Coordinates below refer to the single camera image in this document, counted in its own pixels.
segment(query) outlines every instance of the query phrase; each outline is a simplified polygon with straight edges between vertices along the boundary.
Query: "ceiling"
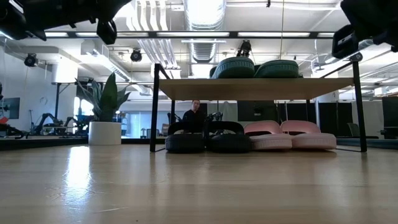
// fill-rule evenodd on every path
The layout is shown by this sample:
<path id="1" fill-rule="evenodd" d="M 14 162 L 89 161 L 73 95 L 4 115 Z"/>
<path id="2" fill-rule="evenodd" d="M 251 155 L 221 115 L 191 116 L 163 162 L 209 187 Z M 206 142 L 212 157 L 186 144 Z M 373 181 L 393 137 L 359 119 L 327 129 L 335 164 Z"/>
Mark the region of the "ceiling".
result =
<path id="1" fill-rule="evenodd" d="M 266 8 L 265 1 L 244 1 L 244 0 L 227 0 L 226 13 L 224 18 L 224 30 L 238 31 L 281 31 L 282 21 L 283 30 L 288 31 L 323 31 L 334 32 L 348 24 L 348 20 L 341 10 L 322 10 L 322 8 L 336 7 L 338 0 L 288 0 L 285 2 L 285 9 L 282 9 L 282 1 L 272 1 L 271 7 Z M 166 1 L 166 20 L 170 30 L 186 30 L 183 2 L 178 0 Z M 115 18 L 118 31 L 128 31 L 125 17 Z M 74 30 L 79 32 L 95 32 L 96 24 L 89 22 L 81 22 L 76 25 L 76 29 L 70 26 L 58 27 L 51 31 Z M 62 49 L 71 56 L 81 60 L 81 44 L 83 39 L 49 39 L 43 42 L 38 39 L 26 39 L 20 41 L 9 41 L 10 44 L 18 46 L 54 46 Z M 237 48 L 243 39 L 226 39 L 226 43 L 218 44 L 216 57 L 213 63 L 217 63 L 226 57 L 233 57 Z M 278 59 L 282 55 L 282 59 L 297 60 L 300 64 L 300 72 L 305 77 L 320 77 L 339 65 L 346 62 L 338 62 L 333 65 L 323 67 L 323 70 L 316 71 L 312 69 L 311 62 L 306 60 L 317 61 L 317 55 L 326 55 L 331 53 L 331 40 L 280 40 L 280 39 L 251 39 L 252 55 L 251 59 L 256 64 L 262 64 L 266 61 Z M 192 65 L 192 60 L 187 44 L 181 43 L 180 39 L 172 39 L 172 48 L 178 65 L 181 68 L 181 77 L 188 78 L 206 78 L 208 70 L 215 65 Z M 148 82 L 152 79 L 150 75 L 151 61 L 144 54 L 143 59 L 139 63 L 132 63 L 130 54 L 133 48 L 139 48 L 137 39 L 118 39 L 115 44 L 109 45 L 111 56 L 115 61 L 128 72 L 139 74 L 135 77 L 137 81 Z M 372 75 L 371 72 L 380 68 L 398 62 L 398 55 L 389 53 L 388 45 L 371 46 L 362 51 L 364 60 L 360 64 L 360 71 L 365 75 L 363 78 L 366 82 L 394 82 L 398 78 L 398 69 L 392 69 Z M 95 72 L 86 72 L 85 75 L 91 75 L 95 78 L 106 78 L 110 71 L 101 64 L 86 64 Z M 339 77 L 352 77 L 352 69 L 347 68 L 338 73 Z"/>

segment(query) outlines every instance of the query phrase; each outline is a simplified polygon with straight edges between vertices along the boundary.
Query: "person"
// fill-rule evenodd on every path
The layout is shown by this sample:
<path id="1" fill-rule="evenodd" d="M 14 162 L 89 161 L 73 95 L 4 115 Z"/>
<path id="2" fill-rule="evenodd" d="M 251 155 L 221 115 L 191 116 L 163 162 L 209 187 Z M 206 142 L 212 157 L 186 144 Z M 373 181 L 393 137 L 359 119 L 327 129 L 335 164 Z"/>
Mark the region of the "person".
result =
<path id="1" fill-rule="evenodd" d="M 190 130 L 191 132 L 201 132 L 206 119 L 206 114 L 200 111 L 199 107 L 200 101 L 193 100 L 191 109 L 185 112 L 182 118 L 182 121 L 188 121 L 192 123 L 192 129 Z"/>

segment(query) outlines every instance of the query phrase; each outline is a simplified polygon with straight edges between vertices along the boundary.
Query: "wooden floor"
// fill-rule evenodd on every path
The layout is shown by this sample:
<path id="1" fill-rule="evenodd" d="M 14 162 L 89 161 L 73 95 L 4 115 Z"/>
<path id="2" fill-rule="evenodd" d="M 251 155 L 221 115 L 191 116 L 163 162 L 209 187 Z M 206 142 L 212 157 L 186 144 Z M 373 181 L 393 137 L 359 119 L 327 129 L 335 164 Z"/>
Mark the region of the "wooden floor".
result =
<path id="1" fill-rule="evenodd" d="M 398 223 L 398 151 L 2 151 L 0 223 Z"/>

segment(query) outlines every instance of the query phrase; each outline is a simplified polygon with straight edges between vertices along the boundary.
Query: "white planter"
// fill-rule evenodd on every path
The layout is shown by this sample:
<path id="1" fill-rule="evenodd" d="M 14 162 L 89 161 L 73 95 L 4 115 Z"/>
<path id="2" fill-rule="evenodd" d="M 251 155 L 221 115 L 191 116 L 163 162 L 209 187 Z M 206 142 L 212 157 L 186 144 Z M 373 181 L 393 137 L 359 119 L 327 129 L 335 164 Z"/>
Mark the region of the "white planter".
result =
<path id="1" fill-rule="evenodd" d="M 91 146 L 115 146 L 122 143 L 121 123 L 90 122 L 88 144 Z"/>

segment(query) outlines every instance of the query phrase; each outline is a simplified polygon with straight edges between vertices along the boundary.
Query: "wooden tabletop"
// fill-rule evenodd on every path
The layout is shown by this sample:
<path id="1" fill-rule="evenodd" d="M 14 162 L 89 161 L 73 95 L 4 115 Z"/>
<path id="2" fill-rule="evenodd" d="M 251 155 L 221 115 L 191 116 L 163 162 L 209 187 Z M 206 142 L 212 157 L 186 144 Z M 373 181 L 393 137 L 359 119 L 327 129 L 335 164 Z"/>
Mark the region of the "wooden tabletop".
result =
<path id="1" fill-rule="evenodd" d="M 352 78 L 160 80 L 172 100 L 311 100 L 353 85 Z"/>

